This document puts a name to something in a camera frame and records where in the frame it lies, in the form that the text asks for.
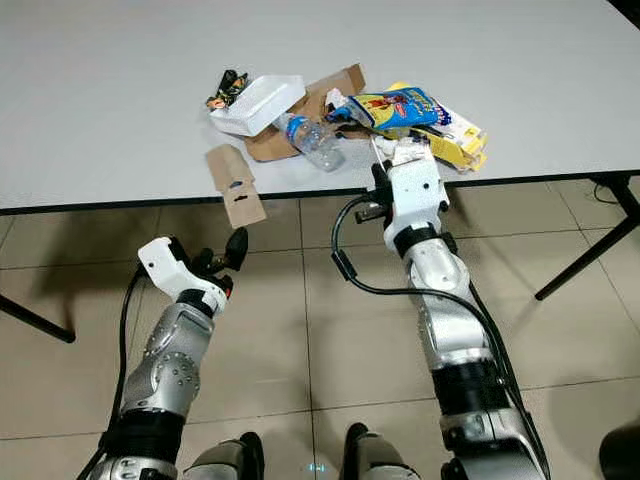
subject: styrofoam box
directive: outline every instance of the styrofoam box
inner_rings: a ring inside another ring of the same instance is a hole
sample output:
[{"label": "styrofoam box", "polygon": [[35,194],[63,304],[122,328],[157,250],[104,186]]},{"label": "styrofoam box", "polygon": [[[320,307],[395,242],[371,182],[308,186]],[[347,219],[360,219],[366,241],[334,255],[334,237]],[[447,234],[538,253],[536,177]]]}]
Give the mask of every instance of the styrofoam box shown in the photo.
[{"label": "styrofoam box", "polygon": [[229,108],[214,110],[209,116],[223,132],[253,137],[304,95],[300,75],[263,75],[251,82]]}]

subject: plastic bottle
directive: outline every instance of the plastic bottle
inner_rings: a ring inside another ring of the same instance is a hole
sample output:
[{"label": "plastic bottle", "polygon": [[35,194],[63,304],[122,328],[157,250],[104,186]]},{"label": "plastic bottle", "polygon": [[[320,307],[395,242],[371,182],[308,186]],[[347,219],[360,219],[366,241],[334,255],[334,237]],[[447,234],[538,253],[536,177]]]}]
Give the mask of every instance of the plastic bottle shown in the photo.
[{"label": "plastic bottle", "polygon": [[319,169],[331,172],[344,163],[338,140],[325,126],[293,113],[283,113],[273,124]]}]

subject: tile floor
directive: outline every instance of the tile floor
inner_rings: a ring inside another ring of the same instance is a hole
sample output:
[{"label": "tile floor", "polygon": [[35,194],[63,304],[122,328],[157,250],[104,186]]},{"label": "tile floor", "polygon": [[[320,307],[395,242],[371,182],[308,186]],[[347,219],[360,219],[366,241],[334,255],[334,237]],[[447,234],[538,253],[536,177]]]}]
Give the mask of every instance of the tile floor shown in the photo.
[{"label": "tile floor", "polygon": [[[459,189],[444,215],[563,479],[601,478],[601,439],[640,414],[640,231],[545,302],[532,298],[620,220],[619,207],[597,203],[591,188]],[[250,254],[203,364],[180,468],[255,430],[267,479],[335,479],[345,430],[360,420],[423,479],[439,478],[448,455],[413,307],[345,285],[329,259],[330,225],[345,200],[266,202],[269,220],[249,229]],[[136,248],[175,234],[190,253],[220,250],[229,231],[220,205],[0,217],[0,291],[78,334],[65,345],[0,314],[1,478],[73,478],[94,449],[113,394],[118,313]],[[400,262],[381,238],[373,224],[344,231],[363,279],[401,285]],[[148,283],[137,290],[132,361],[167,303]]]}]

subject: brown cardboard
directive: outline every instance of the brown cardboard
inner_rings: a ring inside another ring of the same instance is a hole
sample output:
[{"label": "brown cardboard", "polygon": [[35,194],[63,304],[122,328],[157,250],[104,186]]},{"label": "brown cardboard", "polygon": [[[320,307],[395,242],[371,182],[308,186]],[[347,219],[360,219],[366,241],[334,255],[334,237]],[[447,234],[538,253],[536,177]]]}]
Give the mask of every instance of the brown cardboard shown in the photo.
[{"label": "brown cardboard", "polygon": [[[305,115],[319,122],[324,115],[324,100],[327,92],[338,88],[343,95],[355,95],[364,88],[364,76],[360,64],[356,63],[339,72],[307,86],[307,94],[289,109],[292,113]],[[264,162],[292,157],[299,152],[291,146],[277,128],[267,127],[255,137],[246,137],[247,151],[257,161]]]},{"label": "brown cardboard", "polygon": [[221,145],[207,153],[207,163],[216,188],[222,193],[233,228],[267,218],[253,186],[255,178],[240,150],[232,145]]}]

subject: black cable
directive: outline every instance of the black cable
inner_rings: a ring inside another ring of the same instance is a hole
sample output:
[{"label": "black cable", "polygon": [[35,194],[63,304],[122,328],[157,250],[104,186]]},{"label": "black cable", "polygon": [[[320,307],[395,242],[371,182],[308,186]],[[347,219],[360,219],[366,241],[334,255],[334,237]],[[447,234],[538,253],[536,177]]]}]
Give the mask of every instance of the black cable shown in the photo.
[{"label": "black cable", "polygon": [[[338,213],[336,220],[333,224],[333,228],[331,229],[331,253],[335,258],[342,258],[347,261],[346,254],[339,249],[338,247],[338,239],[340,234],[340,227],[342,226],[342,222],[347,214],[356,206],[361,203],[371,202],[372,198],[369,194],[364,194],[360,197],[354,198],[350,200]],[[496,360],[496,365],[498,370],[505,382],[505,389],[507,394],[511,398],[514,406],[520,413],[522,417],[527,433],[529,434],[531,440],[533,441],[533,448],[536,451],[538,459],[540,460],[541,467],[543,469],[543,473],[547,479],[551,478],[551,473],[549,469],[549,463],[547,460],[547,456],[544,451],[544,447],[542,445],[542,441],[538,435],[538,432],[533,424],[533,419],[529,412],[527,412],[524,402],[522,400],[522,395],[520,394],[520,387],[518,386],[518,381],[515,376],[515,372],[513,371],[513,366],[511,365],[511,361],[509,359],[509,355],[507,353],[507,348],[502,340],[502,336],[500,335],[500,331],[495,324],[493,318],[489,314],[486,306],[480,299],[478,291],[475,289],[473,283],[470,283],[471,294],[474,297],[474,300],[478,303],[480,309],[478,309],[475,305],[468,302],[464,298],[461,298],[457,295],[454,295],[449,292],[445,292],[442,290],[432,289],[432,288],[376,288],[370,285],[367,285],[356,278],[355,270],[352,266],[348,267],[342,271],[345,278],[351,282],[354,286],[359,289],[372,293],[375,295],[427,295],[431,297],[435,297],[438,299],[447,299],[450,300],[461,307],[465,308],[469,313],[471,313],[482,325],[486,335],[487,340],[489,342],[489,349],[494,355]]]},{"label": "black cable", "polygon": [[[122,310],[120,311],[120,326],[118,333],[120,365],[118,368],[118,382],[116,385],[115,394],[113,395],[113,405],[111,407],[111,415],[109,416],[109,425],[107,426],[107,432],[111,430],[118,421],[120,404],[122,403],[122,394],[124,392],[124,383],[127,375],[127,317],[129,312],[129,302],[131,301],[131,295],[133,294],[133,290],[135,289],[138,280],[140,280],[145,274],[146,273],[144,267],[142,266],[142,264],[138,263],[136,271],[133,274],[133,277],[131,277],[131,281],[127,286],[127,291],[124,294],[124,300],[122,301]],[[103,438],[104,434],[100,439],[98,448],[78,475],[77,480],[85,480],[86,478],[88,478],[91,471],[102,459],[102,456],[105,454]]]},{"label": "black cable", "polygon": [[608,205],[618,205],[618,202],[616,202],[615,200],[605,200],[604,198],[598,197],[599,187],[602,187],[602,185],[599,185],[597,183],[593,186],[593,198],[595,198],[600,203],[606,203]]}]

